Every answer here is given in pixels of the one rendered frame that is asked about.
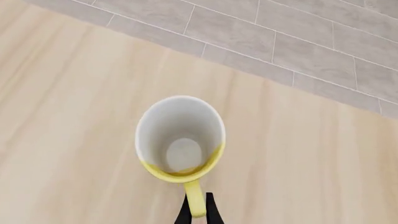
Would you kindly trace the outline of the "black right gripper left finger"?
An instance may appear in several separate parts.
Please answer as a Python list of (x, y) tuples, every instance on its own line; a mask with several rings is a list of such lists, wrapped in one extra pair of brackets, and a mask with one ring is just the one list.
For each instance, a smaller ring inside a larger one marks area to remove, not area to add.
[(174, 224), (192, 224), (192, 214), (188, 204), (187, 196), (185, 195), (180, 212), (174, 221)]

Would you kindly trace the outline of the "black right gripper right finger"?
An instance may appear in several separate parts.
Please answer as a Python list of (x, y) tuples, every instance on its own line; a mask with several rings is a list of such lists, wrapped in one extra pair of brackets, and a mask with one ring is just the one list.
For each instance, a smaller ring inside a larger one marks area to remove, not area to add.
[(224, 224), (211, 192), (206, 193), (206, 221), (207, 224)]

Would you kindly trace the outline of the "yellow and white mug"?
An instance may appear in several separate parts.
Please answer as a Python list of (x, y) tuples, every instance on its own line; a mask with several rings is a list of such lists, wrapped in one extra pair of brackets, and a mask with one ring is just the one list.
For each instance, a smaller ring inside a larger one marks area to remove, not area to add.
[(206, 215), (199, 179), (223, 155), (226, 130), (219, 113), (194, 96), (171, 96), (153, 104), (135, 132), (136, 154), (154, 177), (183, 184), (190, 214)]

